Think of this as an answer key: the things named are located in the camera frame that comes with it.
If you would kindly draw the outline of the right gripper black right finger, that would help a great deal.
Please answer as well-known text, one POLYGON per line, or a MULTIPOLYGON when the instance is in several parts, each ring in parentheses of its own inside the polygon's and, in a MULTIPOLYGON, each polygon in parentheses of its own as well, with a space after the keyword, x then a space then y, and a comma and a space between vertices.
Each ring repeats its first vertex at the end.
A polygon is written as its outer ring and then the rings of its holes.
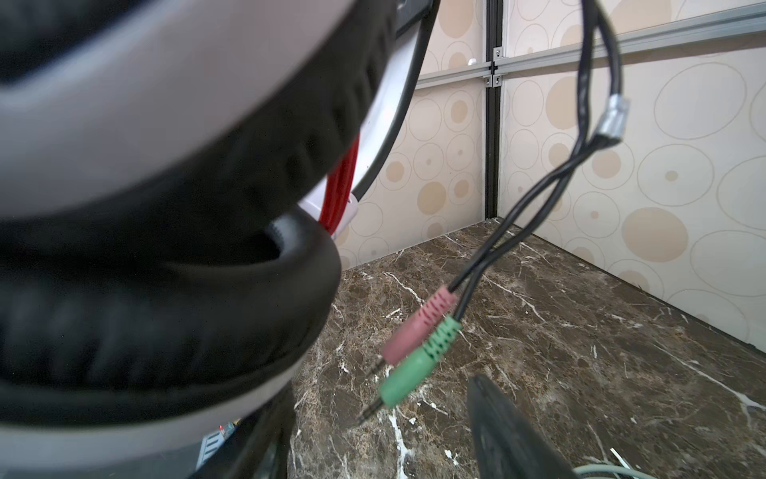
POLYGON ((570 464, 485 375, 468 383, 467 407, 482 478, 574 478, 570 464))

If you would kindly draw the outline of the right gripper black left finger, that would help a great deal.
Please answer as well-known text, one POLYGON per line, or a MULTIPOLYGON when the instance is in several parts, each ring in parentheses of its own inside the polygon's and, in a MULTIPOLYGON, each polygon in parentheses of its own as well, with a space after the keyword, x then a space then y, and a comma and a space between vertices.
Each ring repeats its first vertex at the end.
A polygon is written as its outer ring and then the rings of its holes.
POLYGON ((296 421, 292 384, 239 423, 235 432, 191 478, 286 478, 296 421))

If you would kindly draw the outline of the white black headphones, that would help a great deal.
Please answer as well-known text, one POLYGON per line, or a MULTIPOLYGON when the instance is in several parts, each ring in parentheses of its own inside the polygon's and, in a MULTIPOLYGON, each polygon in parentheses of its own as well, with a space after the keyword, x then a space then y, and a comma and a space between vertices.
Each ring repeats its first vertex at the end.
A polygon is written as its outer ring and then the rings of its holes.
POLYGON ((2 3, 3 472, 155 459, 292 384, 438 11, 2 3))

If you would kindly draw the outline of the horizontal aluminium frame bar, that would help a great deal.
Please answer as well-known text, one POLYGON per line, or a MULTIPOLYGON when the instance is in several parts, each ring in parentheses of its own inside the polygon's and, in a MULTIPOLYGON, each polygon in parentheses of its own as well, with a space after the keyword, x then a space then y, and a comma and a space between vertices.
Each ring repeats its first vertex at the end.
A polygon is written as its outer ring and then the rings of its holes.
MULTIPOLYGON (((729 10, 674 21, 618 35, 620 51, 624 54, 676 47, 761 33, 765 30, 765 4, 751 4, 729 10)), ((512 58, 502 57, 494 62, 477 63, 454 70, 423 75, 416 88, 425 90, 468 80, 489 80, 548 67, 572 64, 580 58, 576 45, 559 47, 512 58)))

